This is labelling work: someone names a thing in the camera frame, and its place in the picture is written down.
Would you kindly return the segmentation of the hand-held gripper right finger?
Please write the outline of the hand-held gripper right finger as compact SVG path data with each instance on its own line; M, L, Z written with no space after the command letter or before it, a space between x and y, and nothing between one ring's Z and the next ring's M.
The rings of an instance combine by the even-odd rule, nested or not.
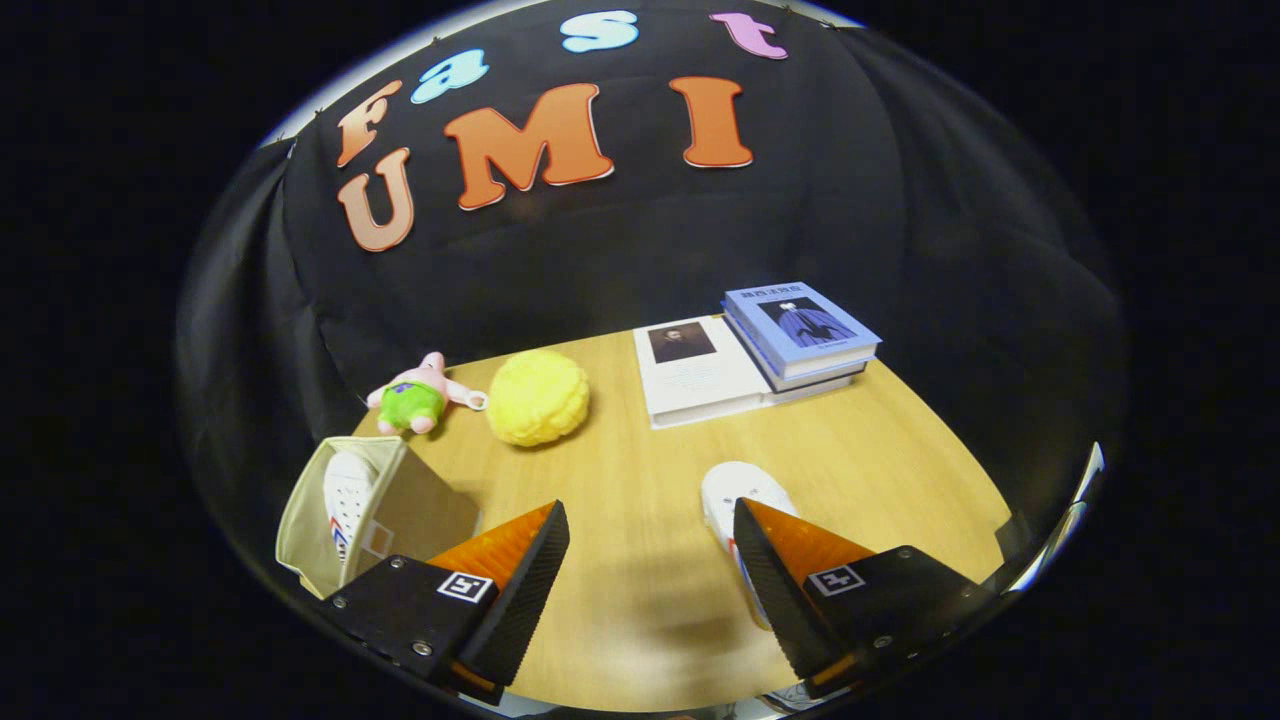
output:
M886 683L957 639L996 594L925 551L873 551L753 498L733 541L783 656L817 698Z

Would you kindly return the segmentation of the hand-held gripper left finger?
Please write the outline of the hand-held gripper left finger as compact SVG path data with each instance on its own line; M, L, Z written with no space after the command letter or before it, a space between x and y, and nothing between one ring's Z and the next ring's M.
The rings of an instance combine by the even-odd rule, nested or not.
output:
M342 635L447 693L497 705L570 547L557 500L422 561L394 553L320 603Z

